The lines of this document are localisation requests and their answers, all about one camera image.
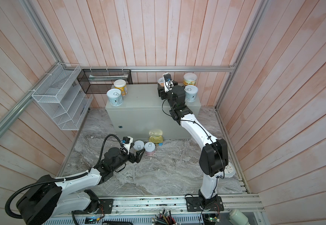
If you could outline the orange green label can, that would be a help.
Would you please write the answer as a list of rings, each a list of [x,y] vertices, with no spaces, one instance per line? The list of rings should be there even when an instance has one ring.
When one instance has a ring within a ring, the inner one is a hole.
[[[184,86],[187,85],[196,85],[196,81],[197,81],[197,75],[195,73],[186,73],[183,76],[183,84]]]

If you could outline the yellow label can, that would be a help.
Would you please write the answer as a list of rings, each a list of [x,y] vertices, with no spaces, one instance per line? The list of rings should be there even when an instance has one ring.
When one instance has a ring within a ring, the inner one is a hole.
[[[119,89],[121,91],[122,96],[127,95],[128,91],[127,91],[127,85],[125,80],[123,79],[116,80],[113,85],[116,89]]]

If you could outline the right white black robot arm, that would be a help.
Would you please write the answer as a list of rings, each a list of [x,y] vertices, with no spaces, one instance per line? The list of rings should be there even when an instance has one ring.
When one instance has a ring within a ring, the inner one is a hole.
[[[216,188],[220,178],[225,177],[225,169],[229,165],[228,146],[224,139],[218,139],[208,132],[197,120],[192,110],[185,104],[185,88],[176,82],[162,86],[157,85],[158,96],[170,106],[172,117],[194,138],[201,148],[199,165],[204,173],[199,197],[209,201],[217,195]]]

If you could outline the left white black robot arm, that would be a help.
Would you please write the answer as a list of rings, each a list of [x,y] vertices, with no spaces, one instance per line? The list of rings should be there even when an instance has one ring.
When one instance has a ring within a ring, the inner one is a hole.
[[[98,163],[85,172],[62,178],[42,176],[16,191],[7,200],[5,211],[27,225],[42,225],[50,217],[68,212],[96,213],[102,206],[90,188],[121,172],[127,162],[139,163],[144,153],[144,149],[132,153],[125,147],[113,147],[100,153]]]

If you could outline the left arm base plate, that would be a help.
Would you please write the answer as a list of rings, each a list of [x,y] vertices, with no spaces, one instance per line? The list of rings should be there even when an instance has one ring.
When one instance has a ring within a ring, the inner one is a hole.
[[[84,211],[91,214],[111,214],[113,208],[113,201],[113,199],[92,200]]]

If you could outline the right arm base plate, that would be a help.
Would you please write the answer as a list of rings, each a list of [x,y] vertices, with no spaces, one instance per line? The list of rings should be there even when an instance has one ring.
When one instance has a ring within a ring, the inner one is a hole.
[[[188,212],[201,212],[201,211],[224,211],[224,205],[220,196],[214,196],[207,200],[202,196],[193,196],[187,194],[184,196],[186,209]]]

